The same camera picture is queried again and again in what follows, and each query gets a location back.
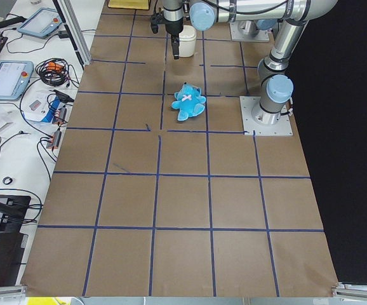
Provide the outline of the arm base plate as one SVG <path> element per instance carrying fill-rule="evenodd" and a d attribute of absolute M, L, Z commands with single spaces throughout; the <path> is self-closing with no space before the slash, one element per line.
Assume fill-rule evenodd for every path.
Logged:
<path fill-rule="evenodd" d="M 260 30 L 255 22 L 237 21 L 230 23 L 230 34 L 232 41 L 246 41 L 253 43 L 268 43 L 268 30 Z"/>
<path fill-rule="evenodd" d="M 290 116 L 284 105 L 281 112 L 270 114 L 260 107 L 260 97 L 240 96 L 243 132 L 249 136 L 290 137 L 293 135 Z"/>

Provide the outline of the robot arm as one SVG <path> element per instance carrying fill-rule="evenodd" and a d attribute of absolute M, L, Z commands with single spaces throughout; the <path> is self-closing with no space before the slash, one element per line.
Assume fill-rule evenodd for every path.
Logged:
<path fill-rule="evenodd" d="M 281 109 L 292 96 L 294 85 L 292 80 L 285 76 L 285 71 L 306 25 L 306 21 L 285 20 L 270 53 L 258 64 L 261 97 L 253 107 L 251 115 L 260 125 L 275 125 L 281 117 Z"/>
<path fill-rule="evenodd" d="M 155 34 L 159 25 L 165 26 L 177 59 L 178 35 L 183 31 L 185 17 L 199 31 L 219 22 L 281 20 L 283 25 L 264 62 L 273 70 L 282 70 L 288 65 L 307 22 L 327 14 L 336 4 L 336 1 L 163 1 L 150 22 Z"/>

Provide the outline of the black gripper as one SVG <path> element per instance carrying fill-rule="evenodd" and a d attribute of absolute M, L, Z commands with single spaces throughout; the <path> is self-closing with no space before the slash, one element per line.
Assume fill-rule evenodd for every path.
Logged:
<path fill-rule="evenodd" d="M 165 22 L 165 29 L 167 33 L 172 35 L 172 52 L 173 52 L 173 58 L 175 60 L 178 60 L 180 58 L 180 41 L 179 41 L 179 33 L 183 31 L 183 19 L 170 21 L 166 20 Z"/>

